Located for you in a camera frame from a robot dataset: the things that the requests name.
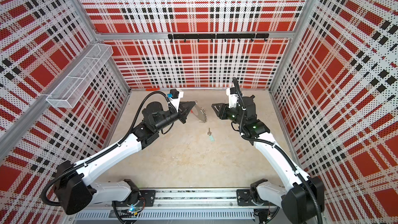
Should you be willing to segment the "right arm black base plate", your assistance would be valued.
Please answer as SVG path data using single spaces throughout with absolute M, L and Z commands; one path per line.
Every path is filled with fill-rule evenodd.
M 281 207 L 280 195 L 268 188 L 238 189 L 236 191 L 238 206 L 266 206 L 274 205 Z

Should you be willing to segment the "small key with teal tag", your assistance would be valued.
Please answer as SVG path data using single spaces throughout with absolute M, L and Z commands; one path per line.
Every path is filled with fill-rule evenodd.
M 210 139 L 211 142 L 214 142 L 214 141 L 215 141 L 215 139 L 214 139 L 214 137 L 213 137 L 213 135 L 212 135 L 212 132 L 211 132 L 210 128 L 208 129 L 207 135 L 209 136 L 209 139 Z

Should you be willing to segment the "grey key organizer red handle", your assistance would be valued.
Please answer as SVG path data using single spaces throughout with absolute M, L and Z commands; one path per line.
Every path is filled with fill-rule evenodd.
M 200 107 L 196 102 L 191 110 L 191 113 L 199 120 L 201 123 L 207 122 L 207 114 L 203 107 Z

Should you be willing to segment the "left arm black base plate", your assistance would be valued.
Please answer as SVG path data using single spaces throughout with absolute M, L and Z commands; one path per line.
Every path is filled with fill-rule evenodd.
M 123 201 L 112 204 L 115 207 L 152 207 L 155 198 L 155 190 L 140 190 L 131 192 Z

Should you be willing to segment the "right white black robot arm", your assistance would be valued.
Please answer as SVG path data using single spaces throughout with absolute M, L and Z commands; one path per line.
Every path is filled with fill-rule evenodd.
M 227 89 L 228 103 L 212 105 L 217 117 L 237 124 L 236 132 L 256 148 L 279 176 L 282 186 L 266 179 L 250 185 L 249 195 L 242 201 L 254 205 L 272 203 L 292 224 L 304 224 L 313 218 L 323 223 L 324 184 L 319 177 L 311 177 L 282 149 L 270 129 L 258 119 L 254 96 L 244 96 L 238 79 Z

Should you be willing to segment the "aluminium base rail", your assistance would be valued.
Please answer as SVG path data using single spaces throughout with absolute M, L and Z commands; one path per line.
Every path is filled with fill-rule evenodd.
M 274 205 L 238 206 L 236 191 L 249 188 L 147 188 L 155 190 L 152 207 L 90 205 L 64 216 L 63 224 L 288 224 Z

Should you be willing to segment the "black hook rail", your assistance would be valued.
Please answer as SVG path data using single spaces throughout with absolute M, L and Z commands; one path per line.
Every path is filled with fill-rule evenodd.
M 268 39 L 269 33 L 246 33 L 246 34 L 237 34 L 237 33 L 229 33 L 229 34 L 168 34 L 169 40 L 189 40 L 189 39 Z

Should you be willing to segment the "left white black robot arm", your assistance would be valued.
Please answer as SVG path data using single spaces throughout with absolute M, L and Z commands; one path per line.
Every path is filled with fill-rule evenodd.
M 115 143 L 77 162 L 65 161 L 57 167 L 55 178 L 42 190 L 40 199 L 48 206 L 60 206 L 73 215 L 89 205 L 103 202 L 144 204 L 145 197 L 130 180 L 101 183 L 97 181 L 113 166 L 152 144 L 174 122 L 186 123 L 195 107 L 194 101 L 181 101 L 183 93 L 172 89 L 149 93 L 141 102 L 127 133 Z

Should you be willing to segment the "red strip at wall base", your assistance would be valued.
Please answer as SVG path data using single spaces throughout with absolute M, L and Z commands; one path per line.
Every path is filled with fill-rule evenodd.
M 147 88 L 146 91 L 152 92 L 152 91 L 158 91 L 160 90 L 159 88 Z

